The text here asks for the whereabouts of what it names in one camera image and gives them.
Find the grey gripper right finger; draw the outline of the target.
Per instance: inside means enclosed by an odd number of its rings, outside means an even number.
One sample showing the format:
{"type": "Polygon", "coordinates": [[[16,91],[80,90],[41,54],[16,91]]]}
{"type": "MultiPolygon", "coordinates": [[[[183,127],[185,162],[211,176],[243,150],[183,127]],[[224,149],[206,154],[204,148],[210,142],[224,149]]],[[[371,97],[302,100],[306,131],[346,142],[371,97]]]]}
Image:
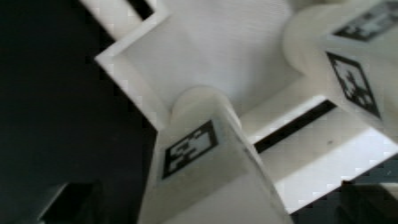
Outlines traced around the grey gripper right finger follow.
{"type": "Polygon", "coordinates": [[[398,224],[398,183],[345,181],[291,218],[293,224],[398,224]]]}

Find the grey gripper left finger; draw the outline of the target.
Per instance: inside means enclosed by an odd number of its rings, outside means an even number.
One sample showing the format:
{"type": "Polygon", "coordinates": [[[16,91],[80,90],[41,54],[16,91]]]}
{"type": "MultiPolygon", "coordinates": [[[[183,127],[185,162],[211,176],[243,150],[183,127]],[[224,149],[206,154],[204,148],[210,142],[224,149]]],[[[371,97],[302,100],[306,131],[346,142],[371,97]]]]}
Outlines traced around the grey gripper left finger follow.
{"type": "Polygon", "coordinates": [[[39,212],[41,224],[99,224],[103,214],[103,186],[99,182],[62,185],[39,212]]]}

